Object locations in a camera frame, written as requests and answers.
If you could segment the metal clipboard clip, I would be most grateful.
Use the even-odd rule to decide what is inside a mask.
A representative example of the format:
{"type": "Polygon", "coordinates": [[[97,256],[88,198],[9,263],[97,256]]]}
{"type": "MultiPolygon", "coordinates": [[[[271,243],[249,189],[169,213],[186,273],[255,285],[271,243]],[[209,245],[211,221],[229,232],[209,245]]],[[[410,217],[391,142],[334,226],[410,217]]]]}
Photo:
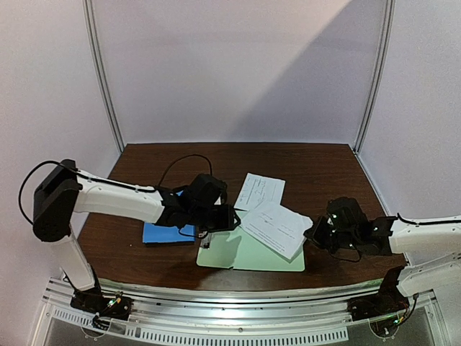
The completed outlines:
{"type": "Polygon", "coordinates": [[[212,233],[204,231],[200,234],[200,248],[209,249],[212,241],[212,233]]]}

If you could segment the green clipboard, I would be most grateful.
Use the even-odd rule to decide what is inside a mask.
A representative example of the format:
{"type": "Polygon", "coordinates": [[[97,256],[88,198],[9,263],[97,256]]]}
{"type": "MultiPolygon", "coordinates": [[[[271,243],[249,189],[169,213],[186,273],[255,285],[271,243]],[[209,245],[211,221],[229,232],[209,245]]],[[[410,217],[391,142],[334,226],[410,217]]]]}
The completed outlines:
{"type": "Polygon", "coordinates": [[[196,264],[225,270],[267,272],[302,272],[305,270],[302,249],[287,260],[247,234],[241,227],[210,235],[209,247],[200,247],[196,264]]]}

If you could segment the white paper sheets stack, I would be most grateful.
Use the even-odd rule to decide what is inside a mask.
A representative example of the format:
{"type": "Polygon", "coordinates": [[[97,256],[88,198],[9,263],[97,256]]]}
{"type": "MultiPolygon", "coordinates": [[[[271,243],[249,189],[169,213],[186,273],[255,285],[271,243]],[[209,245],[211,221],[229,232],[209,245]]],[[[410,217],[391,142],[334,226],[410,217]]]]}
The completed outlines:
{"type": "Polygon", "coordinates": [[[310,217],[273,202],[262,202],[241,219],[241,228],[281,257],[291,261],[313,226],[310,217]]]}

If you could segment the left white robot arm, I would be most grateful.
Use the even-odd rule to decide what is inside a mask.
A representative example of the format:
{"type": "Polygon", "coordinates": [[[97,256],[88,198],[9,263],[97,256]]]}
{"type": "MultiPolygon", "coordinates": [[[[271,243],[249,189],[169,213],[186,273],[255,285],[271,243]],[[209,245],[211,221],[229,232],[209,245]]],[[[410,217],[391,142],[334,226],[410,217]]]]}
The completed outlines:
{"type": "Polygon", "coordinates": [[[104,179],[78,169],[66,159],[35,189],[33,234],[48,243],[80,302],[92,313],[107,307],[96,289],[97,275],[86,260],[71,228],[74,213],[119,216],[156,226],[194,226],[211,234],[232,231],[241,219],[226,203],[227,185],[211,174],[198,174],[189,185],[174,189],[140,186],[104,179]]]}

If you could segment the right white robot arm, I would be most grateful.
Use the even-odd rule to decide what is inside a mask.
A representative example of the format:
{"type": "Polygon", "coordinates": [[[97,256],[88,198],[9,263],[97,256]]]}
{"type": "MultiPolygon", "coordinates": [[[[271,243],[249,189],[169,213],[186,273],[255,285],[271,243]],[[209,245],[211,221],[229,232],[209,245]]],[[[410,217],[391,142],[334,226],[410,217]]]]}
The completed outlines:
{"type": "Polygon", "coordinates": [[[400,294],[416,293],[460,283],[460,217],[406,220],[401,216],[354,219],[338,212],[321,216],[304,237],[333,255],[350,249],[363,255],[404,254],[407,265],[398,271],[396,288],[388,286],[372,299],[378,314],[388,314],[400,294]]]}

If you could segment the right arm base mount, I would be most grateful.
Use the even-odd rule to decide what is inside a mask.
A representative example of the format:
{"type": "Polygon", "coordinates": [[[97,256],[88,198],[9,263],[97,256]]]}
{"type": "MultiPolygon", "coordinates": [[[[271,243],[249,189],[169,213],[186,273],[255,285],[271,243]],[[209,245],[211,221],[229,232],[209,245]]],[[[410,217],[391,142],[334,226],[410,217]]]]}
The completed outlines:
{"type": "Polygon", "coordinates": [[[403,266],[389,270],[376,293],[350,298],[347,311],[352,321],[367,320],[372,333],[384,340],[394,338],[399,327],[408,321],[416,309],[419,294],[412,296],[413,302],[399,290],[399,275],[403,266]]]}

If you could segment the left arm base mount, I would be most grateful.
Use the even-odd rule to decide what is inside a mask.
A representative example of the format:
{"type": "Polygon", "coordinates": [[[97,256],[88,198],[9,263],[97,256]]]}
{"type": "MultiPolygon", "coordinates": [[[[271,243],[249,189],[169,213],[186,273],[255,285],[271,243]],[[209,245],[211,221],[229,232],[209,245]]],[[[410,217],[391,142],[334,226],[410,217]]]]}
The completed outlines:
{"type": "Polygon", "coordinates": [[[123,292],[116,292],[112,296],[105,296],[100,287],[90,290],[73,292],[70,306],[73,309],[93,314],[91,326],[95,329],[107,331],[113,319],[127,321],[134,300],[123,292]]]}

